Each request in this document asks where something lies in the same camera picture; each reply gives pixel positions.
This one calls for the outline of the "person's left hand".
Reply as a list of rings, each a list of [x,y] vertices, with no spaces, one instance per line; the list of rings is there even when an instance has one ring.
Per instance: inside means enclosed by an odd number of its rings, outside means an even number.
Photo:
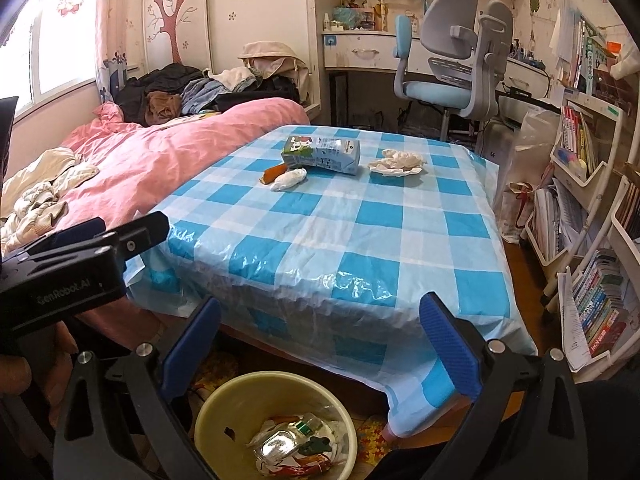
[[[50,408],[57,408],[72,374],[72,355],[78,351],[77,344],[63,322],[34,337],[31,344],[23,344],[26,356],[17,350],[2,354],[1,394],[18,396],[35,382]]]

